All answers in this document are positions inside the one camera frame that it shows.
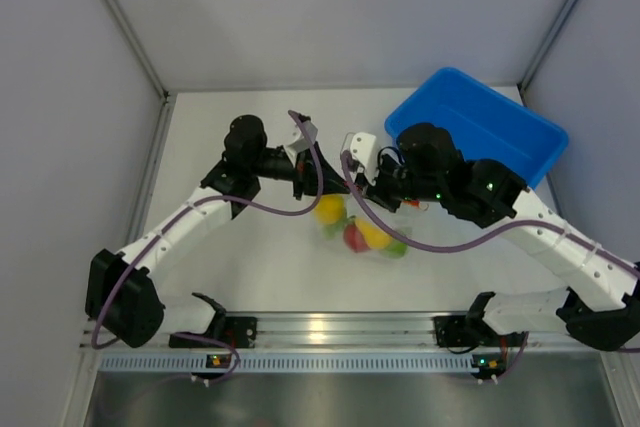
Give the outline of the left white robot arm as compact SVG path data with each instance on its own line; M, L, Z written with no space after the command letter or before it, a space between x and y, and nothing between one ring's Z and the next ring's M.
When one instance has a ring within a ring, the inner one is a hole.
M94 349L109 347L99 339L107 330L114 342L142 347L155 335L191 335L204 346L219 344L226 333L226 310L213 298L192 293L174 301L159 290L170 271L215 230L246 208L281 217L310 213L325 194L343 194L344 180L323 157L310 117L290 112L295 128L284 145L271 148L262 120L241 115L231 122L221 160L188 199L159 225L117 252L103 249L90 264L85 312L94 321ZM261 179L291 184L293 196L312 202L284 210L256 202Z

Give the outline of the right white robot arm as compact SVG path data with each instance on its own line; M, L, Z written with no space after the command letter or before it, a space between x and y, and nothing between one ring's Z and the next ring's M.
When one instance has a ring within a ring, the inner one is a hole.
M638 336L638 266L575 229L522 177L496 160L465 159L449 132L430 123L407 128L393 150L393 156L384 154L376 136L359 132L341 154L351 194L380 231L438 254L470 251L502 237L564 283L548 292L478 294L458 323L474 344L554 332L613 352ZM390 227L371 207L395 212L404 201L435 202L483 233L463 244L429 245Z

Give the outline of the clear zip top bag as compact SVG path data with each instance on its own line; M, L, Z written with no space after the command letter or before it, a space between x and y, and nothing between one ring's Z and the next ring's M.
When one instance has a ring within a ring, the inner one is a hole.
M395 213L370 200L366 203L385 225L407 238L413 237L417 219L429 209L427 202L415 200L402 201ZM389 260L409 252L409 246L374 223L351 194L324 194L312 213L319 234L336 250Z

